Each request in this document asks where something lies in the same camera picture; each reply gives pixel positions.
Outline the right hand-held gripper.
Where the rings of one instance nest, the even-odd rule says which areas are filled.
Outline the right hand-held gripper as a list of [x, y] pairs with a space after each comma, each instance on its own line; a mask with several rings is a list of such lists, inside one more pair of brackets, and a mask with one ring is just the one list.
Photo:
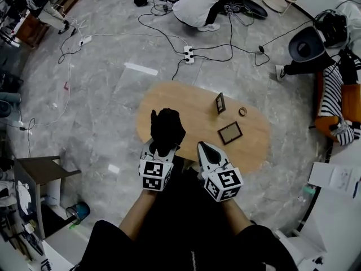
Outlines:
[[243, 178], [238, 168], [233, 166], [217, 168], [212, 165], [224, 165], [229, 162], [226, 153], [216, 145], [208, 142], [197, 143], [197, 154], [205, 180], [204, 189], [216, 202], [222, 202], [237, 196], [243, 186]]

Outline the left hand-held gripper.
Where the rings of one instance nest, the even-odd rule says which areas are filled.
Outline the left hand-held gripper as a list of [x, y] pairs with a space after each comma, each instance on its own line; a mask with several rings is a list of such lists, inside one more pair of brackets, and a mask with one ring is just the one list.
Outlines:
[[153, 139], [149, 139], [142, 148], [140, 157], [139, 175], [142, 178], [142, 187], [145, 190], [163, 191], [170, 179], [173, 169], [173, 159], [180, 146], [175, 144], [165, 157], [154, 156]]

